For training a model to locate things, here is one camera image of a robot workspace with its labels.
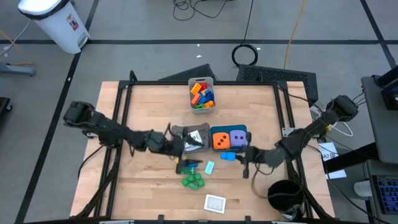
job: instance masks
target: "gray floor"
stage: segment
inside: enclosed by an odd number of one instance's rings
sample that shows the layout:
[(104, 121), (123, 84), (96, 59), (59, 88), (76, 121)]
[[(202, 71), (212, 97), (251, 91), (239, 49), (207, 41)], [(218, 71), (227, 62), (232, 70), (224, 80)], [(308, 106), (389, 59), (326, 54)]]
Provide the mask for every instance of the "gray floor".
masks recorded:
[[(367, 0), (386, 40), (397, 40), (397, 1)], [(93, 0), (77, 0), (76, 10), (85, 22)], [(199, 10), (215, 14), (222, 1), (201, 2)], [(180, 22), (172, 17), (172, 0), (100, 0), (90, 27), (93, 40), (167, 40), (167, 39), (241, 39), (246, 28), (249, 1), (227, 2), (216, 19), (199, 14)], [(300, 9), (300, 1), (255, 0), (248, 39), (289, 39)], [(26, 18), (19, 14), (17, 1), (0, 3), (0, 29), (14, 37)], [(178, 12), (177, 17), (187, 17)], [(22, 40), (45, 40), (49, 37), (33, 22)], [(308, 0), (295, 39), (301, 40), (377, 40), (366, 13), (357, 0)], [(238, 69), (230, 55), (236, 44), (154, 44), (87, 45), (81, 54), (63, 107), (72, 100), (98, 99), (101, 82), (127, 79), (131, 69), (140, 80), (157, 80), (183, 70), (209, 63), (221, 80), (234, 80)], [(42, 148), (73, 55), (52, 44), (23, 44), (35, 60), (36, 77), (0, 74), (0, 96), (11, 98), (14, 110), (0, 129), (0, 222), (13, 223), (24, 197), (36, 160)], [(258, 65), (282, 68), (283, 44), (256, 44)], [(389, 45), (398, 57), (398, 45)], [(252, 55), (241, 49), (238, 61), (248, 63)], [(13, 48), (2, 62), (27, 61)], [(315, 72), (320, 102), (336, 95), (354, 97), (361, 92), (360, 78), (383, 74), (390, 69), (383, 50), (376, 45), (292, 45), (288, 69)], [(354, 137), (332, 132), (331, 137), (350, 147), (360, 147), (373, 139), (365, 105), (349, 123)], [(26, 222), (66, 218), (70, 212), (76, 173), (86, 146), (78, 130), (58, 122), (47, 160), (37, 184)], [(361, 178), (356, 169), (346, 181)], [(344, 185), (345, 180), (336, 181)], [(337, 217), (366, 222), (367, 218), (330, 187)], [(355, 200), (364, 206), (362, 200)]]

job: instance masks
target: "wooden table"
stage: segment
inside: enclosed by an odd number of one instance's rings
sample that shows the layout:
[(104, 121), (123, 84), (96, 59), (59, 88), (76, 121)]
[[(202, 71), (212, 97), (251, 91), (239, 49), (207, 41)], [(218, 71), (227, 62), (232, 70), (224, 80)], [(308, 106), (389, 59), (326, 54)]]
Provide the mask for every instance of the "wooden table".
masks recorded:
[[(288, 86), (291, 95), (305, 97), (301, 82), (290, 82)], [(118, 82), (103, 82), (99, 94), (96, 109), (109, 118), (112, 117), (117, 87)], [(245, 124), (252, 132), (253, 146), (272, 149), (274, 143), (281, 139), (275, 96), (271, 86), (216, 85), (214, 91), (216, 112), (194, 115), (189, 108), (187, 86), (134, 85), (127, 126), (135, 130), (164, 131), (169, 122), (179, 126), (204, 122), (210, 126)], [(292, 97), (290, 101), (296, 126), (306, 127), (312, 121), (308, 103)], [(123, 105), (122, 100), (119, 122)], [(283, 100), (282, 107), (287, 121)], [(316, 141), (311, 141), (310, 144), (318, 147)], [(96, 148), (98, 140), (88, 140), (85, 157)], [(96, 192), (104, 152), (105, 150), (98, 153), (82, 169), (71, 215), (80, 212)], [(163, 214), (167, 220), (243, 220), (245, 215), (250, 215), (252, 220), (283, 220), (267, 200), (257, 198), (252, 193), (251, 179), (242, 178), (243, 166), (239, 162), (221, 160), (219, 154), (211, 151), (192, 154), (189, 158), (203, 160), (200, 173), (206, 185), (198, 191), (183, 187), (183, 176), (175, 173), (175, 162), (167, 156), (147, 151), (136, 152), (135, 156), (131, 157), (127, 144), (123, 144), (112, 218), (156, 220), (159, 214)], [(319, 152), (307, 147), (303, 150), (302, 158), (309, 190), (325, 211), (334, 216)], [(208, 160), (215, 162), (212, 175), (203, 173)], [(261, 169), (270, 170), (266, 165), (262, 165)], [(251, 177), (254, 171), (254, 165), (251, 164)], [(267, 189), (281, 179), (287, 179), (285, 164), (276, 168), (272, 175), (259, 174), (256, 177), (257, 191), (265, 195)], [(224, 214), (203, 209), (206, 194), (227, 198)], [(105, 214), (105, 209), (106, 203), (103, 203), (101, 214)]]

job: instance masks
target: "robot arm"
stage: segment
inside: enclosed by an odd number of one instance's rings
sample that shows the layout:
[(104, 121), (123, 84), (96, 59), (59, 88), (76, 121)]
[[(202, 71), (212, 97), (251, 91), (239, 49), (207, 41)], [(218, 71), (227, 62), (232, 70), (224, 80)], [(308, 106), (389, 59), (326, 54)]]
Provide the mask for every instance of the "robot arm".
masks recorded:
[(296, 129), (288, 137), (275, 144), (275, 149), (263, 150), (254, 146), (244, 146), (245, 157), (241, 162), (258, 162), (277, 167), (287, 161), (293, 161), (301, 155), (303, 148), (312, 137), (326, 134), (326, 127), (337, 121), (351, 121), (358, 113), (358, 106), (347, 96), (338, 96), (326, 106), (324, 114), (306, 128)]
[(182, 165), (179, 164), (180, 167), (201, 162), (181, 160), (184, 141), (197, 145), (201, 143), (190, 138), (188, 134), (173, 136), (172, 140), (168, 140), (165, 135), (169, 127), (165, 133), (154, 130), (133, 131), (96, 111), (93, 105), (80, 101), (71, 102), (67, 112), (63, 116), (63, 120), (65, 126), (80, 128), (86, 132), (95, 133), (98, 136), (99, 143), (107, 147), (116, 147), (119, 144), (119, 139), (123, 139), (127, 141), (133, 150), (145, 152), (148, 149), (151, 153), (178, 157), (180, 158), (179, 161), (184, 163)]

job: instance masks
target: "green block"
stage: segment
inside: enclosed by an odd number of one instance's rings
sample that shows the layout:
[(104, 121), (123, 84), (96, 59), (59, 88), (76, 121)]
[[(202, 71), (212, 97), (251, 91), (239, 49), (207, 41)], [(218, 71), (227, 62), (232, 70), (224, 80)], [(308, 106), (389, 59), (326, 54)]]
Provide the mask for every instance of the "green block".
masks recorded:
[(197, 168), (196, 167), (186, 167), (182, 169), (183, 174), (196, 174)]
[(195, 177), (195, 180), (201, 180), (201, 175), (200, 174), (195, 174), (194, 177)]
[(205, 107), (205, 104), (201, 103), (201, 104), (198, 104), (198, 105), (194, 106), (193, 108), (194, 109), (200, 109), (200, 108), (204, 108), (204, 107)]
[(190, 183), (192, 183), (194, 180), (195, 180), (195, 178), (194, 178), (193, 175), (190, 175), (190, 176), (188, 177), (188, 181), (189, 181)]
[(189, 184), (189, 181), (186, 178), (182, 180), (182, 185), (184, 187), (188, 186), (188, 184)]
[(191, 174), (182, 180), (184, 187), (190, 187), (193, 190), (198, 190), (205, 186), (205, 181), (200, 174)]
[(198, 180), (197, 183), (198, 183), (199, 188), (202, 188), (205, 186), (205, 182), (203, 180)]
[(198, 186), (196, 184), (193, 184), (193, 183), (188, 184), (188, 187), (192, 188), (193, 190), (198, 190), (199, 189)]

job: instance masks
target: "white cylinder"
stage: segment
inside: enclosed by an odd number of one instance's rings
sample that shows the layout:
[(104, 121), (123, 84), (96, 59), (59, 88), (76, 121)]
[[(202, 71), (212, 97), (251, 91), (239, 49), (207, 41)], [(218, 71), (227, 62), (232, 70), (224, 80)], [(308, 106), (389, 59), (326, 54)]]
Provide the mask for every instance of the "white cylinder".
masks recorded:
[(90, 38), (84, 23), (69, 1), (23, 0), (19, 10), (34, 20), (64, 51), (77, 54)]

